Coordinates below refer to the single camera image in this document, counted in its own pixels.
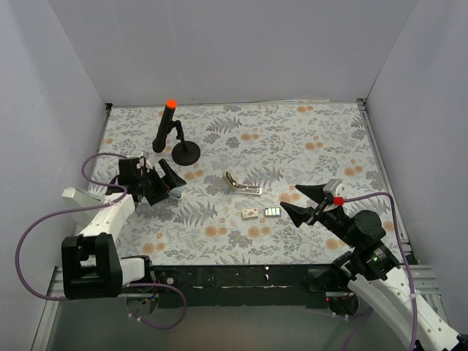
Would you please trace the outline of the white staple box sleeve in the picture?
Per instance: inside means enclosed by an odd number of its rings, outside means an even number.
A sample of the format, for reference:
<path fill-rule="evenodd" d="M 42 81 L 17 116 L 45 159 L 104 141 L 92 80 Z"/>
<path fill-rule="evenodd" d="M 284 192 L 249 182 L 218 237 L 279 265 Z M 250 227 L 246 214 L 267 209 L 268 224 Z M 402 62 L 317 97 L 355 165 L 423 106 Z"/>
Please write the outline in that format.
<path fill-rule="evenodd" d="M 242 219 L 254 219 L 259 216 L 258 208 L 243 208 L 241 210 Z"/>

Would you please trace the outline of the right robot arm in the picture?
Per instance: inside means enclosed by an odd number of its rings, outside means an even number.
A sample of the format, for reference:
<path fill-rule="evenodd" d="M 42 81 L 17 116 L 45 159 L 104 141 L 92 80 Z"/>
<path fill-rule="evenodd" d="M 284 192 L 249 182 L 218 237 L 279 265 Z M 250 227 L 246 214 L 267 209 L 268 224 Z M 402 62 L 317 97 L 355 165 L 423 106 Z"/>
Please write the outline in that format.
<path fill-rule="evenodd" d="M 351 250 L 323 272 L 309 271 L 315 291 L 351 290 L 362 297 L 409 350 L 466 350 L 467 337 L 450 327 L 417 293 L 406 257 L 396 258 L 383 243 L 386 232 L 379 215 L 363 210 L 346 215 L 347 188 L 337 179 L 316 186 L 296 185 L 316 203 L 302 208 L 282 202 L 296 227 L 316 223 L 332 232 Z"/>

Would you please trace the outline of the beige green stapler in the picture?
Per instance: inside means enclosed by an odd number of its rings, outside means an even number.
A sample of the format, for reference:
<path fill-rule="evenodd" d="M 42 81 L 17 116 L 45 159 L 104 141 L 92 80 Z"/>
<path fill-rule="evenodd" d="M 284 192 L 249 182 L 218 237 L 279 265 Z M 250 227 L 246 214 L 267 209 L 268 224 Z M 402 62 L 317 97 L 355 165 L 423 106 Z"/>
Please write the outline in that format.
<path fill-rule="evenodd" d="M 229 190 L 233 193 L 240 195 L 255 195 L 260 196 L 263 194 L 263 189 L 260 186 L 252 186 L 238 183 L 233 176 L 228 172 L 224 171 L 222 174 L 224 182 L 227 184 Z"/>

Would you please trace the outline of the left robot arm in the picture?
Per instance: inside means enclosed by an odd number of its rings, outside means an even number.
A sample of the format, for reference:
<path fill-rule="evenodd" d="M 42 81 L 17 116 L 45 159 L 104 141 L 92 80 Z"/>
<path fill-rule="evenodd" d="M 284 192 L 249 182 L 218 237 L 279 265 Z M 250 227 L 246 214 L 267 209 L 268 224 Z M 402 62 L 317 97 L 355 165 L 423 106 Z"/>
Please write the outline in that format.
<path fill-rule="evenodd" d="M 155 205 L 186 186 L 166 162 L 159 160 L 163 174 L 144 156 L 118 161 L 118 174 L 106 186 L 104 203 L 94 218 L 76 236 L 61 243 L 63 287 L 70 300 L 120 295 L 132 284 L 139 292 L 150 291 L 156 282 L 147 256 L 120 258 L 116 239 L 137 206 Z"/>

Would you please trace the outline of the staple tray with staples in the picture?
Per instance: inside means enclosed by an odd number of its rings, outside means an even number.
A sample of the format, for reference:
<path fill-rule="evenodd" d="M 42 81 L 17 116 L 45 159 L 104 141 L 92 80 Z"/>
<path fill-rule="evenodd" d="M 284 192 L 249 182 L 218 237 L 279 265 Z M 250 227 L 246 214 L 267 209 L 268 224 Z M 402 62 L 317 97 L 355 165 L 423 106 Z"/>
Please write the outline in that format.
<path fill-rule="evenodd" d="M 264 208 L 264 217 L 280 217 L 282 209 L 278 206 Z"/>

